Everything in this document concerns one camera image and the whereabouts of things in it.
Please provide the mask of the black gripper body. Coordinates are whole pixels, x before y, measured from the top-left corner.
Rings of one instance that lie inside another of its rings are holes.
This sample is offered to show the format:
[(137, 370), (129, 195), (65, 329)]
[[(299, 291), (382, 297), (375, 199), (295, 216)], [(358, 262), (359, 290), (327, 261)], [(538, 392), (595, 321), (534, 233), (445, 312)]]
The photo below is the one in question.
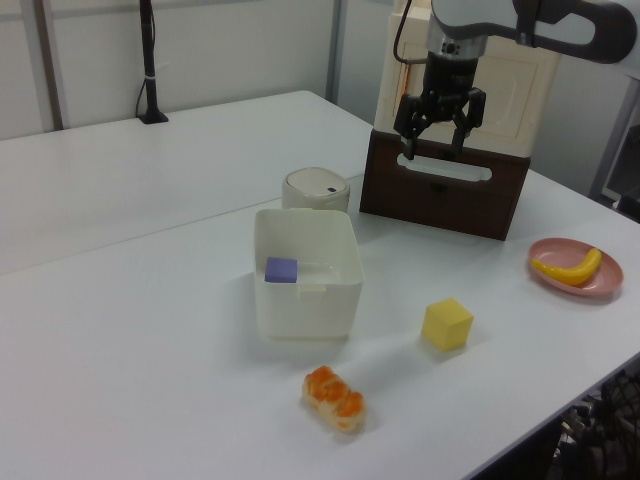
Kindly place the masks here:
[(470, 122), (481, 122), (481, 90), (474, 87), (478, 61), (428, 53), (422, 91), (428, 121), (451, 121), (468, 105)]

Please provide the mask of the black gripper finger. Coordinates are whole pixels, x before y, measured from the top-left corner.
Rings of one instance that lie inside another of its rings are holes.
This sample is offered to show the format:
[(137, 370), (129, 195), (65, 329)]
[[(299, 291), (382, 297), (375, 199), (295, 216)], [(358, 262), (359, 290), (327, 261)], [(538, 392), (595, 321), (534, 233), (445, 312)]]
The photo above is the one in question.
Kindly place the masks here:
[(421, 96), (403, 94), (394, 121), (394, 130), (400, 135), (403, 155), (413, 160), (420, 134), (433, 123), (428, 102)]
[(478, 88), (471, 88), (455, 101), (452, 113), (455, 130), (451, 143), (454, 155), (461, 154), (464, 141), (471, 131), (482, 126), (485, 104), (486, 93)]

